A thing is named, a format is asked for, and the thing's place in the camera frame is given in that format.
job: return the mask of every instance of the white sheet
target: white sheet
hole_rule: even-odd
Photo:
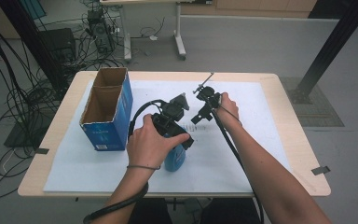
[[[95,151],[88,137],[79,126],[80,116],[89,97],[92,82],[72,118],[68,131],[58,148],[48,181],[47,192],[112,192],[123,176],[128,158],[126,151]],[[216,91],[227,91],[240,107],[244,128],[290,171],[280,137],[270,114],[264,92],[256,82],[213,82]],[[241,193],[252,192],[240,165],[229,149],[214,119],[202,120],[194,125],[190,120],[197,115],[203,102],[192,93],[199,82],[189,81],[132,81],[134,96],[131,117],[144,103],[162,99],[169,102],[185,92],[189,111],[178,122],[187,128],[194,144],[186,152],[186,160],[176,172],[168,172],[161,166],[149,181],[153,193]],[[145,113],[155,113],[150,106]],[[141,115],[135,128],[142,126]]]

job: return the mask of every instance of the cardboard box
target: cardboard box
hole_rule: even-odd
[[[80,119],[80,126],[95,150],[126,148],[132,101],[127,68],[98,71]]]

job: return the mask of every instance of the wooden table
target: wooden table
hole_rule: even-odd
[[[81,100],[81,97],[97,72],[85,71],[76,74],[62,104],[52,121],[48,132],[41,143],[41,148],[48,148],[46,155],[36,154],[19,187],[22,196],[101,196],[101,194],[82,193],[47,193],[43,191],[49,171],[63,139],[71,118]],[[193,72],[134,72],[129,71],[130,80],[186,80],[201,83],[209,73]],[[311,196],[327,196],[331,189],[324,177],[314,175],[311,171],[319,167],[310,147],[307,136],[298,122],[279,78],[274,74],[251,73],[215,73],[213,81],[259,82],[266,96],[270,113],[275,120],[278,134],[282,141],[287,159],[292,168],[292,174],[304,186]]]

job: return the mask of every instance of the tape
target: tape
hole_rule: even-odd
[[[328,168],[328,166],[321,166],[313,169],[312,172],[314,175],[325,174],[330,172],[330,168]]]
[[[47,149],[47,148],[39,147],[34,153],[46,155],[46,154],[48,154],[48,149]]]

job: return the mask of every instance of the hand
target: hand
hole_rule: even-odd
[[[221,97],[222,97],[222,103],[219,106],[219,108],[217,108],[216,113],[217,116],[222,121],[225,128],[229,131],[229,129],[233,125],[240,124],[239,109],[235,101],[229,99],[228,93],[223,92]]]
[[[181,133],[170,138],[163,137],[157,132],[151,115],[145,115],[144,126],[133,132],[127,144],[129,163],[157,168],[171,149],[185,142],[189,137],[188,133]]]

